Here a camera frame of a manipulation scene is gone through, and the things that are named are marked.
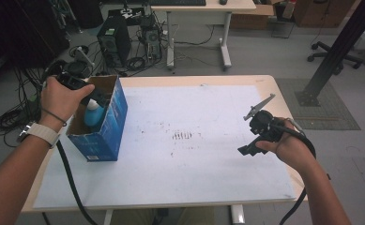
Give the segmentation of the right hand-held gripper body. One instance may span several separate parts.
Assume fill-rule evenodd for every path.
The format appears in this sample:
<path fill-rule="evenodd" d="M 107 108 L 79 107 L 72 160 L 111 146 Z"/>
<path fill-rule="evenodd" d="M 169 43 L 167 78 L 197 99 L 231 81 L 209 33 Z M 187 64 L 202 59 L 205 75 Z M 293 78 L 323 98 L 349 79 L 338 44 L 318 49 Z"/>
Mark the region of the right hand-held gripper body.
<path fill-rule="evenodd" d="M 278 142 L 282 136 L 280 127 L 283 127 L 283 121 L 264 110 L 267 103 L 274 97 L 275 94 L 271 94 L 257 105 L 251 106 L 248 114 L 243 117 L 245 121 L 251 120 L 250 127 L 253 134 L 269 142 Z"/>

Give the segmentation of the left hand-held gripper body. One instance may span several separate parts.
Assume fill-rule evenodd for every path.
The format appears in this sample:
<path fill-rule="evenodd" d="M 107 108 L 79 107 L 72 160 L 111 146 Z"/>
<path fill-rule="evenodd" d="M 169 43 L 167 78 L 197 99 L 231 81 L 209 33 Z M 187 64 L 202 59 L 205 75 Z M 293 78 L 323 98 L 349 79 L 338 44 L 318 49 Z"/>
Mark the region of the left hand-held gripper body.
<path fill-rule="evenodd" d="M 74 60 L 66 63 L 55 78 L 70 90 L 80 89 L 86 86 L 85 79 L 90 76 L 94 65 L 83 48 L 78 47 L 74 52 Z"/>

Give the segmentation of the blue bottle with white cap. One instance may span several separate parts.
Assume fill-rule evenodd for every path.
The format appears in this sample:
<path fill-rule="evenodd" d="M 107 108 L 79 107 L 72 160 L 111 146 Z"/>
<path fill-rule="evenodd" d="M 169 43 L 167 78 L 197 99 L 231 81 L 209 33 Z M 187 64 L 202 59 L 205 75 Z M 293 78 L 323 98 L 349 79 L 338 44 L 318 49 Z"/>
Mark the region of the blue bottle with white cap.
<path fill-rule="evenodd" d="M 84 123 L 90 128 L 100 126 L 104 114 L 105 108 L 90 99 L 84 112 Z"/>

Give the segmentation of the blue cardboard box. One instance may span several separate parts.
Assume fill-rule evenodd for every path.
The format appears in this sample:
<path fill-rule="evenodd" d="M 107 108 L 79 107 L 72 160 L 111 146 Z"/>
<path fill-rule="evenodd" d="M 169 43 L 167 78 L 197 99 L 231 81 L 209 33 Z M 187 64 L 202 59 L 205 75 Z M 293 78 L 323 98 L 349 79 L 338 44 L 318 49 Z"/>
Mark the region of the blue cardboard box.
<path fill-rule="evenodd" d="M 88 81 L 107 99 L 101 125 L 84 123 L 86 106 L 80 105 L 68 126 L 67 136 L 88 161 L 117 161 L 128 112 L 128 103 L 117 76 L 92 77 Z"/>

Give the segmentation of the person's left hand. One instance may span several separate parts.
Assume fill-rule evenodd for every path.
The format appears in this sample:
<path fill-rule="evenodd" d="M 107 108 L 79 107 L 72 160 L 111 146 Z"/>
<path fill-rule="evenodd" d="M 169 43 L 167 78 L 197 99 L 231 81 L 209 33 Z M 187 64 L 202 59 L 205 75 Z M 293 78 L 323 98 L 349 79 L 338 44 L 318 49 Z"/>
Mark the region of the person's left hand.
<path fill-rule="evenodd" d="M 76 112 L 81 100 L 94 88 L 94 84 L 89 84 L 77 90 L 70 90 L 55 77 L 49 77 L 41 91 L 39 123 L 58 132 Z"/>

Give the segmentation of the person's right hand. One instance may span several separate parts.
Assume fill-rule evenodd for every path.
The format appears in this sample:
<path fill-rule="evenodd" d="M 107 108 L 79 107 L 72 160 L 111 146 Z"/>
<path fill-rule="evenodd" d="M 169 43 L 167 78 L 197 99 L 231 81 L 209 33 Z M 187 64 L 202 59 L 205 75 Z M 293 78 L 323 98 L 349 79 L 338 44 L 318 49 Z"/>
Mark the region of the person's right hand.
<path fill-rule="evenodd" d="M 274 153 L 279 160 L 299 173 L 308 172 L 316 164 L 307 145 L 292 134 L 284 132 L 278 142 L 259 141 L 256 146 Z"/>

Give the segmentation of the black computer tower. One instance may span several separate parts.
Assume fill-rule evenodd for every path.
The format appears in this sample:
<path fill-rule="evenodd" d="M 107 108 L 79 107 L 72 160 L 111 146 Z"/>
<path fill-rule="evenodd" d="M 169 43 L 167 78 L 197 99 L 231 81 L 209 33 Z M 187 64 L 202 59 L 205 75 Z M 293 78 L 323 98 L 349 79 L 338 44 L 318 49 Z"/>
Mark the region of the black computer tower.
<path fill-rule="evenodd" d="M 109 68 L 124 67 L 127 64 L 131 42 L 127 22 L 123 16 L 109 16 L 100 28 L 97 39 Z"/>

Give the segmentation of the wristwatch with beige band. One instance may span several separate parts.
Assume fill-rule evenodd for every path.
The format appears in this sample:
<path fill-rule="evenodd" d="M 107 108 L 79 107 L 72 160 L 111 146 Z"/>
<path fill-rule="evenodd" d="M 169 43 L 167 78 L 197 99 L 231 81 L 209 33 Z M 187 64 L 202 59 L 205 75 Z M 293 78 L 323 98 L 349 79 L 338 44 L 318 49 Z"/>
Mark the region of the wristwatch with beige band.
<path fill-rule="evenodd" d="M 43 125 L 30 122 L 24 127 L 22 132 L 19 134 L 17 142 L 21 143 L 29 135 L 41 138 L 42 140 L 47 142 L 51 148 L 53 148 L 56 145 L 60 136 L 58 132 L 55 132 L 49 127 L 45 127 Z"/>

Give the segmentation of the grey floor mat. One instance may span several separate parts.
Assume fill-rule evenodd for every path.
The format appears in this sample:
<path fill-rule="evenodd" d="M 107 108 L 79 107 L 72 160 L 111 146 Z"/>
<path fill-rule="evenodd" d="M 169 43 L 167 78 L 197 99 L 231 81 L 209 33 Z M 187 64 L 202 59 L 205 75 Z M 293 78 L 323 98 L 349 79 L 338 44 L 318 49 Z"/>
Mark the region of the grey floor mat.
<path fill-rule="evenodd" d="M 333 86 L 328 82 L 315 106 L 301 106 L 296 92 L 309 83 L 309 79 L 277 79 L 282 96 L 293 118 L 304 129 L 315 130 L 360 130 L 360 126 L 348 111 Z"/>

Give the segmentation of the white table leg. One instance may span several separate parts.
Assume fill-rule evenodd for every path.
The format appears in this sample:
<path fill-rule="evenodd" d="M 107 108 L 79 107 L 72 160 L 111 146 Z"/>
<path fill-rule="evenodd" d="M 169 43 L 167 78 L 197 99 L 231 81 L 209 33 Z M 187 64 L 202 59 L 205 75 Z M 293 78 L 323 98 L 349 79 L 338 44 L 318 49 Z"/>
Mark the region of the white table leg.
<path fill-rule="evenodd" d="M 103 221 L 103 225 L 111 225 L 112 217 L 113 217 L 114 210 L 107 210 L 105 213 L 105 218 Z"/>
<path fill-rule="evenodd" d="M 242 204 L 234 204 L 230 206 L 232 224 L 245 225 L 245 216 Z"/>

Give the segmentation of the dark curtain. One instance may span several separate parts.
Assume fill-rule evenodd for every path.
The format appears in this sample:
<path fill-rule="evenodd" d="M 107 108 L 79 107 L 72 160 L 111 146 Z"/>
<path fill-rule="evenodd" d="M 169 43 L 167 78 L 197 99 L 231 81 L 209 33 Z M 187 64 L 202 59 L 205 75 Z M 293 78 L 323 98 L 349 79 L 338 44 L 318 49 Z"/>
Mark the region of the dark curtain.
<path fill-rule="evenodd" d="M 0 0 L 0 48 L 16 68 L 46 68 L 68 47 L 48 0 Z"/>

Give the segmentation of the brown cardboard box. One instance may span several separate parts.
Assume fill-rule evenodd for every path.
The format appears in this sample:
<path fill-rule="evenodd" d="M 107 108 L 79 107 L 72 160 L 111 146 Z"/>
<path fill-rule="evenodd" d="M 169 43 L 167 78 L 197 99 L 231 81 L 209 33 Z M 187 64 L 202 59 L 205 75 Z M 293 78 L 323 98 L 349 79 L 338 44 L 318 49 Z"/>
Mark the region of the brown cardboard box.
<path fill-rule="evenodd" d="M 230 22 L 231 29 L 265 30 L 268 19 L 274 15 L 272 5 L 257 5 L 250 12 L 234 12 Z"/>

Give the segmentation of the wooden cabinet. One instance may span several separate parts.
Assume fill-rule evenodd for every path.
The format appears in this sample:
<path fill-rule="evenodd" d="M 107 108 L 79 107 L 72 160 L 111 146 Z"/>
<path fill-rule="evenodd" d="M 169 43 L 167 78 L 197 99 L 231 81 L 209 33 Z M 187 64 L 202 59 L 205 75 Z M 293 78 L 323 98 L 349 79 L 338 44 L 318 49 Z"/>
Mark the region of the wooden cabinet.
<path fill-rule="evenodd" d="M 356 0 L 297 0 L 293 16 L 299 27 L 335 28 Z"/>

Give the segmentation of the white office desk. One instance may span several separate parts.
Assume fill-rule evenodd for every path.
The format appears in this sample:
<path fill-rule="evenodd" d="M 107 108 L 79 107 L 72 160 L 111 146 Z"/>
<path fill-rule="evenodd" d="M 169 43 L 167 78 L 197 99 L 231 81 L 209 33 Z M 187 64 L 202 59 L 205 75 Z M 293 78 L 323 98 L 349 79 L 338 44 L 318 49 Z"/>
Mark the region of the white office desk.
<path fill-rule="evenodd" d="M 253 0 L 228 0 L 226 5 L 221 5 L 220 0 L 148 0 L 152 11 L 166 13 L 167 23 L 167 67 L 175 67 L 175 39 L 171 34 L 172 24 L 220 24 L 223 34 L 219 40 L 222 58 L 222 68 L 232 66 L 227 39 L 230 22 L 234 12 L 250 12 L 256 9 Z"/>

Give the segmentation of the open frame computer case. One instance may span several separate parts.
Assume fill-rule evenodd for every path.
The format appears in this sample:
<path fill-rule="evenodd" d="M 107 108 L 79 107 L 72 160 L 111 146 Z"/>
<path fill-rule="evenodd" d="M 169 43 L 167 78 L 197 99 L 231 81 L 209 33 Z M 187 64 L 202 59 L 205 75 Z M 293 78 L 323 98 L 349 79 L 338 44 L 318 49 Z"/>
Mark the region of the open frame computer case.
<path fill-rule="evenodd" d="M 141 29 L 147 58 L 151 60 L 160 59 L 160 29 L 156 25 L 155 19 L 152 16 L 143 17 Z"/>

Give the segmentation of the black metal post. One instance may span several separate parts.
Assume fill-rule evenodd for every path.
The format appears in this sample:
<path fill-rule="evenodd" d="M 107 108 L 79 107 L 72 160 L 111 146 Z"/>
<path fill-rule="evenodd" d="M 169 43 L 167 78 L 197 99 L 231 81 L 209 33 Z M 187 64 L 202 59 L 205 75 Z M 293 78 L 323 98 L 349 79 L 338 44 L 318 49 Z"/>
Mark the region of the black metal post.
<path fill-rule="evenodd" d="M 361 0 L 309 83 L 302 91 L 295 92 L 297 102 L 300 106 L 317 107 L 320 105 L 317 97 L 331 78 L 333 71 L 342 62 L 343 58 L 348 54 L 364 31 L 365 0 Z"/>

